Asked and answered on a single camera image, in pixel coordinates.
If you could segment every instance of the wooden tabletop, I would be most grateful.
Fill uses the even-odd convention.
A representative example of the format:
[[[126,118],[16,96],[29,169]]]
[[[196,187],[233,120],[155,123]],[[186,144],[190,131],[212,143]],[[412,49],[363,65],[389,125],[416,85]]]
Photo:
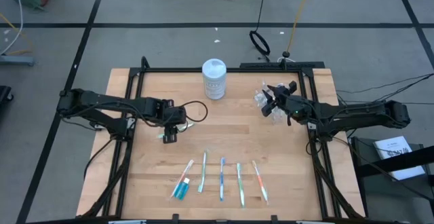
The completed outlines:
[[[124,97],[128,69],[113,69],[106,94]],[[320,102],[337,105],[336,91],[329,69],[314,69],[315,85]],[[124,219],[232,219],[320,220],[311,156],[305,151],[308,141],[306,126],[285,118],[273,124],[257,107],[253,96],[267,84],[298,83],[291,73],[228,73],[226,94],[210,100],[203,91],[201,73],[145,73],[142,96],[173,99],[175,105],[200,100],[209,109],[208,118],[178,134],[178,142],[163,144],[158,134],[163,128],[150,128],[139,121],[136,126],[130,170],[123,204]],[[305,79],[307,93],[309,82]],[[205,110],[201,105],[188,105],[187,114],[199,119]],[[109,115],[120,113],[107,111]],[[346,140],[343,132],[339,138]],[[92,155],[109,139],[107,132],[97,132]],[[83,185],[77,214],[83,214],[106,187],[113,157],[114,143],[90,165]],[[336,186],[359,213],[364,215],[360,192],[348,147],[338,141],[329,142],[330,159]],[[203,193],[201,182],[203,152],[208,162]],[[224,201],[219,200],[220,158],[224,167]],[[169,199],[176,181],[189,160],[195,160],[187,174],[189,191],[183,201]],[[262,199],[252,160],[258,164],[269,194],[270,204]],[[236,163],[241,163],[245,208],[241,208]],[[324,184],[328,214],[333,215],[328,188]],[[118,190],[113,194],[116,203]],[[115,212],[111,205],[111,214]]]

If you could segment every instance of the gray floor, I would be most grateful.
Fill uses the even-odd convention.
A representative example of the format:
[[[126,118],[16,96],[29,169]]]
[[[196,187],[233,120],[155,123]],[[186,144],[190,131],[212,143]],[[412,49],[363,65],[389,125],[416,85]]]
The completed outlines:
[[[421,23],[434,22],[434,0],[409,0]],[[263,22],[292,22],[301,0],[264,0]],[[18,5],[0,0],[0,12],[19,22]],[[26,23],[86,23],[94,0],[50,0],[44,12],[24,9]],[[179,23],[255,22],[260,0],[102,0],[95,22]],[[401,0],[307,0],[301,22],[411,23]],[[7,45],[3,34],[0,47]],[[39,154],[50,128],[58,93],[64,87],[84,29],[25,29],[35,44],[34,67],[0,67],[0,84],[13,87],[15,100],[0,124],[0,223],[16,220]],[[229,67],[262,62],[248,38],[248,28],[92,29],[74,88],[103,93],[115,67],[136,67],[145,55],[152,67],[198,67],[220,58]],[[423,30],[434,43],[434,29]],[[277,60],[291,29],[261,28]],[[25,48],[20,40],[14,49]],[[292,56],[297,61],[324,61],[337,89],[360,90],[432,73],[433,67],[414,29],[307,29],[296,31]],[[433,102],[434,80],[424,81],[394,97],[404,102]],[[399,86],[349,96],[374,100]],[[434,111],[429,105],[408,105],[412,123],[403,130],[368,128],[357,136],[383,139],[404,135],[411,143],[434,145]],[[27,221],[73,218],[83,184],[94,133],[60,124]],[[378,208],[402,209],[400,220],[432,221],[418,200],[369,195],[372,217],[392,219]]]

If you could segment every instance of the blue toothbrush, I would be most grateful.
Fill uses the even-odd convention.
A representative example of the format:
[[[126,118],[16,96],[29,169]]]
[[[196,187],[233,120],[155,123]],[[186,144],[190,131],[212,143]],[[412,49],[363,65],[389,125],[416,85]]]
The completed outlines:
[[[223,166],[225,161],[225,158],[222,157],[220,161],[220,201],[223,201]]]

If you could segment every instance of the toothbrush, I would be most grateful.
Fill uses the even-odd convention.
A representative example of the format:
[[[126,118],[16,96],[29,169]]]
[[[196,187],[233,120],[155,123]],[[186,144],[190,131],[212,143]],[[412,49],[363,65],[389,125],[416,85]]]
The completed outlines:
[[[226,159],[222,157],[220,161],[220,201],[223,201],[223,166]]]
[[[189,171],[191,166],[193,165],[194,160],[190,160],[189,164],[187,164],[187,167],[185,168],[184,172],[181,174],[181,177],[179,178],[178,182],[176,183],[175,189],[170,195],[170,197],[173,197],[175,195],[176,189],[179,187],[179,184],[182,180],[184,180],[185,174]]]
[[[239,186],[239,197],[241,198],[241,207],[245,207],[244,205],[244,190],[243,183],[241,182],[241,164],[237,163],[237,174],[238,174],[238,186]]]
[[[265,191],[264,184],[262,183],[262,179],[261,179],[260,174],[259,174],[258,166],[256,165],[256,162],[254,160],[252,160],[252,163],[253,163],[253,167],[255,167],[256,175],[258,176],[258,182],[260,185],[260,190],[262,191],[262,195],[264,196],[264,200],[268,205],[269,204],[269,197],[267,195],[267,191]]]
[[[203,152],[203,163],[202,163],[202,182],[199,185],[199,188],[197,189],[197,191],[199,193],[201,193],[203,191],[203,184],[205,184],[205,166],[206,166],[206,150],[205,152]]]

